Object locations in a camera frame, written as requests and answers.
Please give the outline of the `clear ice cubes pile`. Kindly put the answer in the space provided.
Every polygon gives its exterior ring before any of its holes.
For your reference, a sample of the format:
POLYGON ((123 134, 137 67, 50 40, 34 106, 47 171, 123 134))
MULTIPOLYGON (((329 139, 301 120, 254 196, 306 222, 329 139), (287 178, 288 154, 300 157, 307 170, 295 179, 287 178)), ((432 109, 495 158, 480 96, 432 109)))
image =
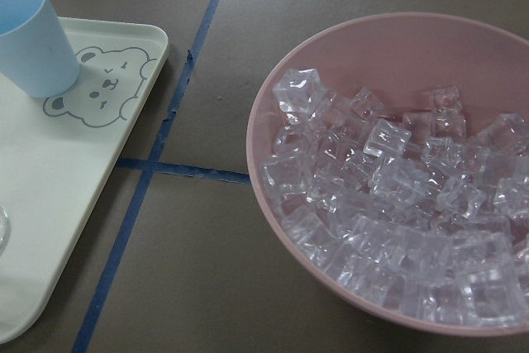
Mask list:
POLYGON ((469 136, 460 91, 388 117, 315 69, 273 87, 285 123, 260 166, 289 240, 349 293, 408 317, 510 327, 528 319, 528 123, 469 136))

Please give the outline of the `clear wine glass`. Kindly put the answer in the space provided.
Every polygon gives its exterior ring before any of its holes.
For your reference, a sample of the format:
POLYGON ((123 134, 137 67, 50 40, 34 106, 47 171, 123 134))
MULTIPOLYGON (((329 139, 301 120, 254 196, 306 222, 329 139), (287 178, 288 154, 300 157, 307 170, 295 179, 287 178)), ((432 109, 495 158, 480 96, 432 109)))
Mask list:
POLYGON ((9 240, 11 232, 11 223, 9 215, 4 208, 4 206, 0 206, 0 253, 3 254, 7 247, 7 243, 9 240))

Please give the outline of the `pink bowl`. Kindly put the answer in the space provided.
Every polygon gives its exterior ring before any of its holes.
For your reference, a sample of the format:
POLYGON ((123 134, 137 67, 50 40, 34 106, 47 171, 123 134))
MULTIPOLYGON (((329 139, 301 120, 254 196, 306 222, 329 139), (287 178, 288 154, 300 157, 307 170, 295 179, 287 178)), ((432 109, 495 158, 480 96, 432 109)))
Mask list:
POLYGON ((258 92, 250 181, 340 298, 452 336, 528 329, 528 42, 408 12, 304 41, 258 92))

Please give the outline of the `light blue cup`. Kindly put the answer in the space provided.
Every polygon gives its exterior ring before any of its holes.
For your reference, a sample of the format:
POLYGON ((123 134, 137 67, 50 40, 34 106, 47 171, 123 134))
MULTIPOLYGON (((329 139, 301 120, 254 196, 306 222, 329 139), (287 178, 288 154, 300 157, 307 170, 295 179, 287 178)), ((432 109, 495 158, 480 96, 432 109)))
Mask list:
POLYGON ((70 89, 79 62, 50 0, 1 0, 1 74, 33 98, 70 89))

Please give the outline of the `cream bear tray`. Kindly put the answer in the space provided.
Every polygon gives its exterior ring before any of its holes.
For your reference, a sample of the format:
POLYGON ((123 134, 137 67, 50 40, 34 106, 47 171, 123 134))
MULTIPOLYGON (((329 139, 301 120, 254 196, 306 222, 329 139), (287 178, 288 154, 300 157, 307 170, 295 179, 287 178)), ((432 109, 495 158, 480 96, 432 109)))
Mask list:
POLYGON ((42 314, 169 54, 157 26, 63 18, 76 84, 31 98, 1 82, 1 340, 42 314))

